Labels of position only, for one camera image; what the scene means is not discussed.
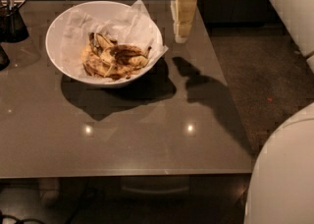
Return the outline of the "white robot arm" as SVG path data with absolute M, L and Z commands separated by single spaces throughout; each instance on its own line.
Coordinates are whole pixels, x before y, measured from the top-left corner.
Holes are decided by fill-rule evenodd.
M 286 34 L 236 37 L 217 52 L 245 91 L 235 99 L 257 146 L 243 224 L 314 224 L 314 0 L 269 0 Z

